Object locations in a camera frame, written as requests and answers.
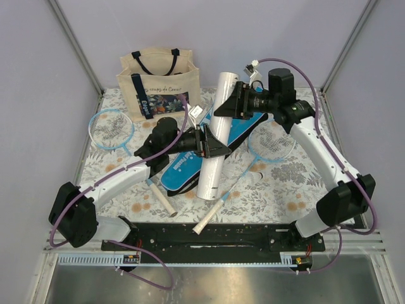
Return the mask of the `white shuttlecock tube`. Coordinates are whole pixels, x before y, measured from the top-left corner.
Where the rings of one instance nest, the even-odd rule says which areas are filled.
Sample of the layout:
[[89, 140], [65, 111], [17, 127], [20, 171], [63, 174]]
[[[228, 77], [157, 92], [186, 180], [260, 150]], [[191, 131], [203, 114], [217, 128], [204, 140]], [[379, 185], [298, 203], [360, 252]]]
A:
[[[227, 146], [232, 118], [214, 116], [217, 110], [231, 95], [239, 75], [232, 72], [222, 72], [219, 75], [216, 95], [213, 103], [209, 129], [213, 135]], [[218, 197], [218, 189], [222, 172], [224, 156], [204, 158], [197, 186], [197, 197], [204, 200], [215, 200]]]

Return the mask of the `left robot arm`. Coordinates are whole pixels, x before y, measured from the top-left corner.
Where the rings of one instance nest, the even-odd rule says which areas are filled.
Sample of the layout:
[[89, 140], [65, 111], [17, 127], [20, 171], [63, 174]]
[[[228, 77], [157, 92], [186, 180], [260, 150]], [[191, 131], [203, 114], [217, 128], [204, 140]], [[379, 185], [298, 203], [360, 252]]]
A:
[[231, 153], [227, 143], [221, 142], [208, 125], [186, 129], [178, 127], [173, 118], [161, 118], [126, 163], [93, 182], [81, 186], [63, 184], [49, 214], [53, 227], [49, 236], [51, 247], [70, 244], [79, 248], [89, 241], [115, 241], [123, 250], [134, 248], [137, 235], [130, 221], [98, 216], [98, 209], [126, 189], [156, 175], [167, 166], [170, 155], [188, 151], [208, 160]]

